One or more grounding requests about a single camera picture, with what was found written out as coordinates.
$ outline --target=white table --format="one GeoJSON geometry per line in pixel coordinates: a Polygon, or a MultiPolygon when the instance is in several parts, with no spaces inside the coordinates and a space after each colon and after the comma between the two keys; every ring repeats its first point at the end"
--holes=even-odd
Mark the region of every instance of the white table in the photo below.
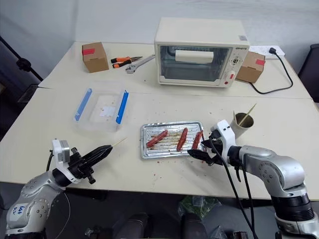
{"type": "MultiPolygon", "coordinates": [[[[139,55],[134,54],[134,44],[115,45],[116,49],[127,48],[127,51],[133,53],[111,57],[139,55]]],[[[198,120],[203,123],[204,135],[207,137],[210,127],[219,120],[231,121],[233,110],[245,112],[257,103],[252,112],[255,125],[237,140],[237,144],[269,148],[279,155],[288,155],[299,160],[306,171],[309,197],[311,200],[319,200],[319,113],[296,76],[294,87],[281,94],[274,93],[277,94],[276,97],[256,96],[249,85],[239,82],[235,82],[227,91],[215,88],[160,86],[154,81],[154,76],[143,76],[144,67],[152,67],[151,65],[142,66],[133,75],[126,74],[122,69],[86,73],[80,65],[81,61],[68,60],[73,49],[70,49],[49,78],[41,83],[43,87],[52,89],[37,89],[0,142],[0,181],[25,183],[35,175],[41,174],[45,170],[51,141],[54,138],[68,140],[70,147],[77,147],[84,155],[98,146],[113,144],[127,136],[125,142],[118,144],[106,159],[94,167],[94,177],[97,180],[95,184],[90,185],[87,180],[83,180],[81,184],[72,186],[233,197],[225,170],[220,166],[209,167],[186,156],[142,159],[140,128],[143,124],[152,122],[198,120]],[[68,77],[61,78],[61,72],[68,77]],[[72,121],[79,101],[92,80],[104,80],[106,85],[109,81],[118,80],[130,92],[122,126],[116,133],[87,133],[75,127],[72,121]],[[242,92],[237,90],[237,87],[247,91],[246,96],[239,96],[242,92]]],[[[276,69],[278,63],[267,62],[265,72],[269,72],[268,67],[276,69]]],[[[278,71],[273,75],[269,74],[269,77],[279,82],[283,78],[279,72],[278,67],[278,71]]],[[[239,196],[247,198],[244,183],[237,182],[233,169],[231,173],[239,196]]],[[[252,175],[248,177],[253,198],[270,198],[261,180],[252,175]]]]}

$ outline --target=black cable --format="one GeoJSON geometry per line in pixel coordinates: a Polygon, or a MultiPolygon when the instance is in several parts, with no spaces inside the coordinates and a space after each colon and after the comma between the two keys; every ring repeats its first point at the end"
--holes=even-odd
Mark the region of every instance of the black cable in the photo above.
{"type": "Polygon", "coordinates": [[[227,165],[226,165],[225,160],[223,159],[223,157],[220,155],[220,153],[219,153],[219,152],[217,151],[217,149],[215,148],[215,146],[214,146],[214,144],[213,144],[213,140],[212,140],[211,137],[209,137],[209,142],[210,142],[210,144],[211,144],[212,149],[215,150],[215,152],[216,152],[216,154],[218,155],[220,161],[221,161],[221,162],[223,163],[223,165],[224,165],[224,168],[225,168],[225,170],[226,170],[226,173],[227,173],[229,182],[230,182],[231,187],[232,187],[232,189],[233,189],[233,191],[234,191],[234,194],[235,194],[235,197],[236,197],[236,201],[237,201],[237,203],[238,203],[238,205],[239,205],[239,207],[240,207],[240,210],[241,210],[241,212],[242,212],[242,214],[243,214],[243,216],[244,216],[244,218],[245,218],[245,220],[246,220],[246,222],[247,222],[247,224],[248,224],[250,230],[251,230],[252,233],[253,233],[254,239],[258,239],[258,237],[257,237],[257,235],[256,235],[256,233],[255,233],[255,230],[252,228],[252,226],[251,226],[251,224],[250,224],[250,222],[249,222],[249,220],[248,220],[248,217],[247,217],[247,215],[246,215],[246,213],[245,213],[245,211],[244,211],[243,205],[242,205],[241,202],[240,202],[240,199],[239,199],[238,194],[237,194],[237,190],[236,190],[236,188],[235,188],[234,182],[233,182],[233,180],[232,180],[232,178],[231,178],[231,175],[230,175],[230,173],[229,173],[229,170],[228,170],[228,167],[227,167],[227,165]]]}
{"type": "Polygon", "coordinates": [[[34,74],[35,77],[38,78],[40,81],[43,81],[43,78],[33,68],[30,69],[30,72],[34,74]]]}
{"type": "Polygon", "coordinates": [[[291,87],[294,85],[294,82],[293,82],[293,80],[291,79],[291,77],[290,77],[290,75],[289,75],[289,73],[288,73],[288,71],[287,71],[287,69],[286,69],[286,67],[285,67],[285,65],[284,65],[284,63],[283,63],[283,61],[282,61],[282,59],[277,55],[275,48],[272,48],[272,47],[271,47],[270,50],[269,50],[269,53],[274,54],[275,56],[278,57],[278,59],[280,60],[281,64],[283,65],[283,67],[284,67],[284,69],[285,69],[285,72],[286,72],[286,74],[287,74],[287,76],[288,76],[288,78],[289,78],[289,80],[290,80],[290,82],[291,82],[291,85],[288,86],[288,87],[279,88],[279,89],[275,89],[275,90],[272,90],[272,91],[261,92],[261,91],[257,90],[257,88],[253,85],[253,83],[249,82],[249,84],[254,88],[254,90],[255,90],[257,93],[261,94],[261,95],[269,94],[269,93],[276,92],[276,91],[287,90],[287,89],[291,88],[291,87]]]}
{"type": "Polygon", "coordinates": [[[248,194],[248,199],[249,199],[249,202],[250,202],[251,227],[255,230],[254,203],[253,203],[253,199],[252,199],[251,193],[250,193],[250,188],[249,188],[247,174],[246,174],[246,168],[244,167],[244,165],[242,163],[240,163],[240,166],[241,166],[241,168],[243,170],[245,184],[246,184],[246,189],[247,189],[247,194],[248,194]]]}
{"type": "Polygon", "coordinates": [[[50,156],[49,156],[49,160],[48,160],[48,164],[46,165],[46,172],[49,171],[50,169],[50,164],[51,164],[51,160],[52,160],[52,157],[53,157],[53,151],[50,150],[50,156]]]}
{"type": "Polygon", "coordinates": [[[16,58],[21,59],[20,55],[0,36],[0,41],[5,45],[16,58]]]}

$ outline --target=wall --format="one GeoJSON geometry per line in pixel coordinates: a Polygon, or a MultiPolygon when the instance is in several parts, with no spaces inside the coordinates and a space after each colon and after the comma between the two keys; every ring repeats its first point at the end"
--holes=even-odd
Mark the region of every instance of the wall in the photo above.
{"type": "Polygon", "coordinates": [[[45,78],[74,41],[77,3],[0,0],[0,35],[45,78]]]}
{"type": "Polygon", "coordinates": [[[152,43],[161,16],[240,19],[297,72],[319,42],[318,0],[0,0],[0,34],[46,77],[73,40],[152,43]]]}
{"type": "Polygon", "coordinates": [[[319,43],[318,0],[80,0],[78,41],[152,43],[161,16],[242,20],[255,45],[279,45],[298,72],[319,43]]]}

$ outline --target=oven window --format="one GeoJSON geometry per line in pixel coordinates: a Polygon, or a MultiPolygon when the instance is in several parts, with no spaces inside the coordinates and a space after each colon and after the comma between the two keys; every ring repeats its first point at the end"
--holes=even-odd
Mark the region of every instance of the oven window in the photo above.
{"type": "Polygon", "coordinates": [[[227,62],[230,47],[208,46],[161,46],[161,75],[166,79],[211,81],[220,79],[224,64],[227,62]],[[213,52],[211,63],[191,63],[175,60],[176,50],[213,52]]]}

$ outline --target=hot dog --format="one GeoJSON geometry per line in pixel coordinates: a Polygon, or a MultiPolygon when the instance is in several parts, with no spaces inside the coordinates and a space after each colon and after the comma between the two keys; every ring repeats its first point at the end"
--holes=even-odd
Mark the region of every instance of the hot dog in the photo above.
{"type": "Polygon", "coordinates": [[[166,137],[168,134],[168,130],[164,130],[162,133],[160,133],[158,136],[151,139],[149,142],[147,142],[146,147],[152,147],[154,144],[162,140],[164,137],[166,137]]]}
{"type": "Polygon", "coordinates": [[[188,132],[188,128],[184,128],[183,133],[181,133],[179,142],[177,144],[177,151],[181,151],[181,148],[183,147],[185,141],[186,141],[186,137],[187,137],[187,132],[188,132]]]}
{"type": "Polygon", "coordinates": [[[201,132],[197,132],[196,137],[194,139],[194,143],[193,146],[191,147],[191,149],[197,149],[200,138],[203,136],[203,131],[201,132]]]}

